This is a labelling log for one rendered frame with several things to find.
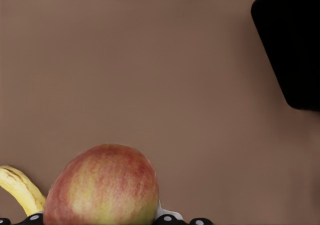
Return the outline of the red yellow apple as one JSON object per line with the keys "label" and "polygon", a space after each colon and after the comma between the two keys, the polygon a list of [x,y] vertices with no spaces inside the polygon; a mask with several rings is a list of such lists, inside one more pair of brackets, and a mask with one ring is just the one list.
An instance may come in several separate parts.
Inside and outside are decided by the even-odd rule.
{"label": "red yellow apple", "polygon": [[43,211],[44,225],[151,225],[159,182],[150,160],[134,148],[101,144],[59,174]]}

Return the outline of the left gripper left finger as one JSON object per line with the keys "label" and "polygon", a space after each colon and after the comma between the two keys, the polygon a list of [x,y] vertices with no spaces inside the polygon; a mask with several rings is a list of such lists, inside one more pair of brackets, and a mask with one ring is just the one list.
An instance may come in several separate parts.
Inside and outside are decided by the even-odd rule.
{"label": "left gripper left finger", "polygon": [[27,218],[25,218],[24,220],[18,223],[15,223],[13,225],[44,225],[43,213],[42,212],[34,213],[28,216]]}

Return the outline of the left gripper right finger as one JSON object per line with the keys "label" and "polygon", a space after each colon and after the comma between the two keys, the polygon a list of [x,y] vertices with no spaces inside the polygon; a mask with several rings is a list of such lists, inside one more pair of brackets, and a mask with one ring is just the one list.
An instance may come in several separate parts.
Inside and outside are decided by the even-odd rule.
{"label": "left gripper right finger", "polygon": [[179,212],[164,209],[159,201],[153,225],[186,225],[186,222]]}

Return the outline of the yellow banana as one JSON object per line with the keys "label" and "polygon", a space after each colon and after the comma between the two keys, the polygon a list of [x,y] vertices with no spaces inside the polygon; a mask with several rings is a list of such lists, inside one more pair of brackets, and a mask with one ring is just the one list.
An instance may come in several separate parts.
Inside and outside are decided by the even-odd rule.
{"label": "yellow banana", "polygon": [[19,169],[9,165],[1,165],[0,187],[16,199],[27,216],[44,210],[46,197]]}

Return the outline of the black storage box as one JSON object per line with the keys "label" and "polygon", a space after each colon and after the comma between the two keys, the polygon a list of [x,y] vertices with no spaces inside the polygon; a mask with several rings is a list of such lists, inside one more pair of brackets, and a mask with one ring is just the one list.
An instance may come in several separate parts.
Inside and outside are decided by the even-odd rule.
{"label": "black storage box", "polygon": [[255,0],[250,12],[287,104],[320,112],[320,0]]}

